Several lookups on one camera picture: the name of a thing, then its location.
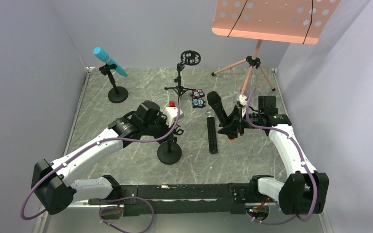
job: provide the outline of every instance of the marble surface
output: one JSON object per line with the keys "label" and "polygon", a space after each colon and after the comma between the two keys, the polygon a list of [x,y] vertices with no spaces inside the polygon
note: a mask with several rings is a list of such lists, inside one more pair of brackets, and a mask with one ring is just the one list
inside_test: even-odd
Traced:
{"label": "marble surface", "polygon": [[[231,70],[213,77],[211,73],[215,70],[217,69],[186,67],[182,72],[183,86],[201,88],[206,94],[217,91],[229,114],[240,86]],[[126,71],[127,78],[114,74],[117,85],[125,87],[129,92],[128,99],[119,104],[111,103],[107,98],[108,91],[112,88],[108,78],[96,69],[92,71],[69,152],[93,139],[115,118],[136,110],[144,100],[156,102],[161,109],[168,105],[169,100],[177,100],[173,90],[164,90],[164,86],[176,85],[173,82],[176,77],[175,68],[127,68]],[[243,82],[246,68],[235,68],[234,72],[240,82]],[[271,71],[267,72],[275,83]],[[258,95],[275,95],[279,111],[283,114],[284,108],[278,91],[272,92],[261,71],[255,70],[249,86],[259,82],[261,83],[257,85],[252,106],[257,109]],[[178,137],[183,153],[179,162],[174,165],[161,163],[156,155],[158,143],[132,143],[101,159],[81,179],[94,179],[110,174],[120,184],[247,183],[253,175],[266,174],[273,175],[280,181],[286,180],[285,168],[278,151],[263,131],[246,130],[244,136],[235,141],[228,140],[225,135],[217,135],[219,153],[210,154],[205,119],[210,106],[192,108],[189,92],[180,98],[179,104],[184,111],[184,118],[179,121],[179,125],[185,130]]]}

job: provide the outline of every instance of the white wall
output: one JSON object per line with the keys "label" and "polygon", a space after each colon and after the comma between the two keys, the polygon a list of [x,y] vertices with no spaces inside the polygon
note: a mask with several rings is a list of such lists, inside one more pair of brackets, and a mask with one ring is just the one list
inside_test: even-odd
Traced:
{"label": "white wall", "polygon": [[34,164],[62,155],[85,74],[48,0],[0,0],[0,233],[32,231]]}
{"label": "white wall", "polygon": [[317,45],[290,45],[278,82],[305,153],[329,176],[334,231],[373,232],[373,0],[343,0]]}
{"label": "white wall", "polygon": [[[216,0],[51,0],[86,66],[102,65],[103,47],[123,67],[175,67],[185,50],[199,66],[224,67],[252,55],[256,40],[215,35]],[[278,67],[288,43],[266,41],[259,57]]]}

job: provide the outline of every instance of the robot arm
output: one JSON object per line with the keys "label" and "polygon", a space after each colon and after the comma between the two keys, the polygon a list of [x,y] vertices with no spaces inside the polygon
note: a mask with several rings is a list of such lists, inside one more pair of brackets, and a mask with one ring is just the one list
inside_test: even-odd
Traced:
{"label": "robot arm", "polygon": [[[109,175],[98,179],[78,180],[82,173],[100,159],[125,148],[131,142],[122,140],[107,140],[110,138],[130,138],[138,140],[143,135],[153,136],[155,139],[167,134],[176,118],[183,117],[182,110],[174,106],[166,107],[163,112],[159,106],[151,101],[145,101],[136,111],[129,112],[121,118],[115,119],[108,128],[98,136],[72,153],[48,163],[45,159],[35,164],[32,187],[45,175],[59,166],[61,168],[49,176],[36,190],[35,194],[42,202],[49,214],[57,214],[72,202],[93,198],[117,199],[120,197],[120,184]],[[176,128],[159,144],[173,140],[174,134],[181,135],[183,130]],[[72,156],[80,156],[70,161]]]}
{"label": "robot arm", "polygon": [[[254,127],[245,117],[246,105],[246,96],[237,95],[237,105],[228,117],[229,122],[218,133],[229,137],[238,137],[238,134],[244,134],[245,129],[253,129]],[[281,210],[286,215],[307,214],[313,202],[311,188],[313,181],[304,168],[307,165],[318,189],[315,190],[318,195],[313,213],[321,213],[325,204],[329,179],[325,173],[316,171],[300,148],[304,159],[301,161],[300,154],[292,142],[294,140],[295,143],[298,143],[293,133],[291,121],[287,115],[278,114],[275,96],[259,96],[257,114],[250,114],[249,119],[254,125],[261,126],[269,136],[276,146],[287,172],[285,183],[268,175],[253,176],[250,185],[254,186],[254,194],[266,195],[279,201]],[[289,136],[283,134],[282,131],[287,132]]]}

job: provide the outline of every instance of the black round base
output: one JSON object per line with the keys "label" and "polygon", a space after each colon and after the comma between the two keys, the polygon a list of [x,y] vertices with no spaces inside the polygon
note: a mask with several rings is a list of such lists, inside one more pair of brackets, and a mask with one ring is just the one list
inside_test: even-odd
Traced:
{"label": "black round base", "polygon": [[122,86],[117,86],[119,94],[115,93],[115,90],[112,88],[108,92],[108,99],[109,101],[113,103],[122,103],[128,98],[128,91],[122,87]]}
{"label": "black round base", "polygon": [[161,161],[163,164],[172,165],[181,159],[182,149],[178,144],[171,142],[171,152],[168,152],[168,141],[167,141],[167,142],[162,143],[158,147],[157,154],[158,154],[159,161]]}

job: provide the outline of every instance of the music stand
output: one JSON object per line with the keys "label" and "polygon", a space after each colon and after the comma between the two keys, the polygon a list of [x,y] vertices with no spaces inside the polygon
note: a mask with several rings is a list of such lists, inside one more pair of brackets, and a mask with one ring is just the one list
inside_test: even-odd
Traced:
{"label": "music stand", "polygon": [[341,0],[217,0],[212,31],[217,35],[258,39],[246,59],[212,73],[248,62],[241,87],[244,94],[253,67],[260,68],[271,89],[275,87],[257,58],[263,40],[316,44],[322,29]]}

